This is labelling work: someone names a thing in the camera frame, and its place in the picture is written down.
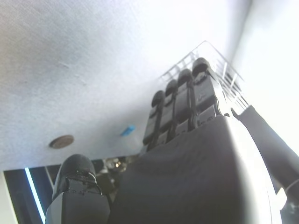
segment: brown round object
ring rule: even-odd
[[[64,136],[60,136],[60,137],[54,139],[49,144],[49,146],[51,148],[59,149],[59,148],[67,147],[67,146],[69,146],[73,142],[74,142],[74,136],[72,136],[72,135],[64,135]]]

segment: wire basket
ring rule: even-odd
[[[165,72],[161,78],[166,83],[172,79],[177,79],[180,71],[183,69],[192,69],[193,62],[199,57],[203,57],[209,61],[212,70],[216,73],[218,82],[223,88],[228,105],[237,114],[242,113],[249,106],[242,91],[245,88],[245,81],[220,52],[207,41],[202,42],[181,61]]]

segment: gray robotic forearm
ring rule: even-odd
[[[281,223],[263,159],[205,59],[155,94],[143,143],[112,204],[90,161],[67,159],[46,223]]]

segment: blue object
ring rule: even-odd
[[[132,131],[135,130],[135,126],[134,125],[129,125],[123,133],[121,133],[121,136],[124,137],[124,136],[128,136],[129,134],[131,134]]]

